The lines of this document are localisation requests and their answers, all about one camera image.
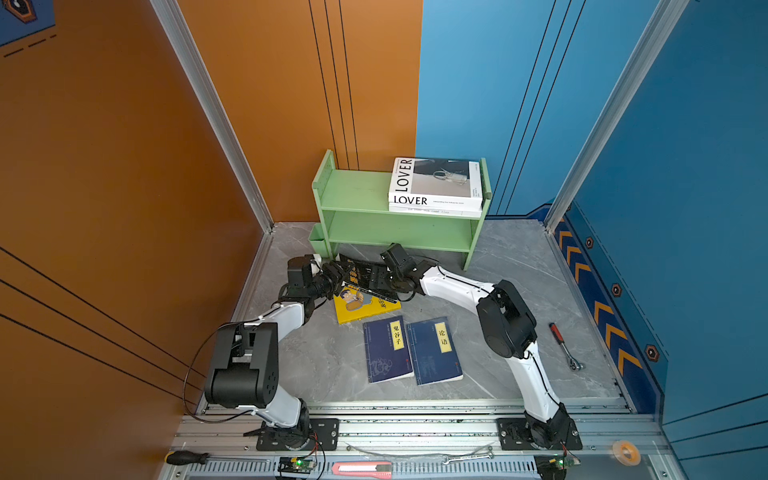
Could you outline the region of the black book with gold title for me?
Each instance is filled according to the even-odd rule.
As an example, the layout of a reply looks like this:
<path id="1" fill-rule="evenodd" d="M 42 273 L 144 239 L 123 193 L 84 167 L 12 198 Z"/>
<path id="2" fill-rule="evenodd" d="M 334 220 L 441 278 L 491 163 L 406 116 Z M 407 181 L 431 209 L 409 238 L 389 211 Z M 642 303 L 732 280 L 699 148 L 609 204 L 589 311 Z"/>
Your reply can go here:
<path id="1" fill-rule="evenodd" d="M 374 264 L 383 264 L 383 263 L 374 263 L 366 260 L 353 259 L 343 254 L 339 254 L 337 258 L 334 260 L 334 263 L 342 264 L 347 273 L 344 279 L 344 282 L 342 284 L 341 290 L 343 287 L 351 286 L 353 288 L 364 291 L 371 295 L 375 295 L 376 297 L 382 298 L 384 300 L 388 300 L 390 302 L 395 302 L 400 300 L 399 296 L 398 297 L 380 297 L 368 288 L 371 267 Z"/>

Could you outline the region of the white LOVER magazine book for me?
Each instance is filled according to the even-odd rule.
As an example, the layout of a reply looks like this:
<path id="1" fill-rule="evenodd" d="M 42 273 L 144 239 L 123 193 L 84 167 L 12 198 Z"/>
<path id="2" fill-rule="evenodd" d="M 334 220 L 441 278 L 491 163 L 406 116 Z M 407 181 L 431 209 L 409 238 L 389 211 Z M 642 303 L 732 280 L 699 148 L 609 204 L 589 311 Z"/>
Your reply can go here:
<path id="1" fill-rule="evenodd" d="M 397 157 L 391 175 L 391 206 L 430 210 L 480 211 L 481 164 L 472 160 Z"/>

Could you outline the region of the white book with brown blocks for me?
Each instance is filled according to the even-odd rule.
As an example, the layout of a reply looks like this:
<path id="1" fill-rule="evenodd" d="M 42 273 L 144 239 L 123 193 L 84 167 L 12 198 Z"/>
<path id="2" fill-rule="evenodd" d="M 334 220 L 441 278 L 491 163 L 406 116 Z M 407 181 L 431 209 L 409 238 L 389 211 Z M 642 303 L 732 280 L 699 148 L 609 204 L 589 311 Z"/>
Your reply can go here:
<path id="1" fill-rule="evenodd" d="M 388 205 L 390 212 L 409 213 L 409 214 L 425 214 L 443 217 L 466 217 L 470 219 L 480 219 L 482 217 L 481 210 L 452 210 L 452 209 L 435 209 L 435 208 L 415 208 L 409 206 L 402 206 L 390 203 Z"/>

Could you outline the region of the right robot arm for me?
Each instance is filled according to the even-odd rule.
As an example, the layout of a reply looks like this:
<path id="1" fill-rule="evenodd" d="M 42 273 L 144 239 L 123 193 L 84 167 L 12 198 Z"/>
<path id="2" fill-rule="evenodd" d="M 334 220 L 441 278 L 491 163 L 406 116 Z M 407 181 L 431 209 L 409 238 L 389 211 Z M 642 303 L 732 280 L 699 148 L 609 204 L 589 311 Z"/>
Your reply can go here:
<path id="1" fill-rule="evenodd" d="M 474 313 L 487 346 L 508 364 L 521 392 L 529 442 L 539 449 L 583 448 L 580 433 L 554 392 L 540 358 L 537 321 L 515 285 L 463 277 L 439 262 L 412 257 L 393 243 L 373 267 L 373 285 L 446 300 Z"/>

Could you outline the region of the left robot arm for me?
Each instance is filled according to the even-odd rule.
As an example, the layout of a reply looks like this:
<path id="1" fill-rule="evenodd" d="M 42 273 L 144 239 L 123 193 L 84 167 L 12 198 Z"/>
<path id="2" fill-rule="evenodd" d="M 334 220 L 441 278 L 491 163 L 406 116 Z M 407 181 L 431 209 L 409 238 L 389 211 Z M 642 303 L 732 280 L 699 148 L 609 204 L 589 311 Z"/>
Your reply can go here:
<path id="1" fill-rule="evenodd" d="M 308 439 L 306 402 L 279 384 L 279 342 L 308 322 L 320 300 L 341 292 L 349 271 L 341 261 L 321 263 L 317 255 L 290 259 L 287 282 L 267 312 L 217 330 L 204 388 L 206 401 L 258 416 L 272 433 L 301 442 Z"/>

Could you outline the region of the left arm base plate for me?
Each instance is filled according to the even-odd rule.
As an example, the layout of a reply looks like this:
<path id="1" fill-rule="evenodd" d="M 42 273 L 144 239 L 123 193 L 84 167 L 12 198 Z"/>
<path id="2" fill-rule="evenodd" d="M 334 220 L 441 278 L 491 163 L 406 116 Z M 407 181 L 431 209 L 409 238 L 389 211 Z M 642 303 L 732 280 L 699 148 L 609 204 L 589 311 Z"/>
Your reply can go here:
<path id="1" fill-rule="evenodd" d="M 332 452 L 338 447 L 340 420 L 338 418 L 312 417 L 305 427 L 278 429 L 265 427 L 256 443 L 260 452 L 297 451 Z"/>

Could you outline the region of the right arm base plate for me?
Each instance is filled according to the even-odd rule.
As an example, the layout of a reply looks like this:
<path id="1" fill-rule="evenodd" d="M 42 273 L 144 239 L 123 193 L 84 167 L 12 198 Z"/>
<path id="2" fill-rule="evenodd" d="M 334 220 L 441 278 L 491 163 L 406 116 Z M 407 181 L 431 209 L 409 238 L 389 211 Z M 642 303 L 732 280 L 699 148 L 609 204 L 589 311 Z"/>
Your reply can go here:
<path id="1" fill-rule="evenodd" d="M 583 443 L 576 422 L 571 419 L 562 434 L 562 439 L 550 447 L 537 444 L 530 433 L 527 421 L 520 418 L 499 418 L 496 420 L 498 439 L 504 451 L 560 451 L 562 446 L 569 451 L 580 451 Z"/>

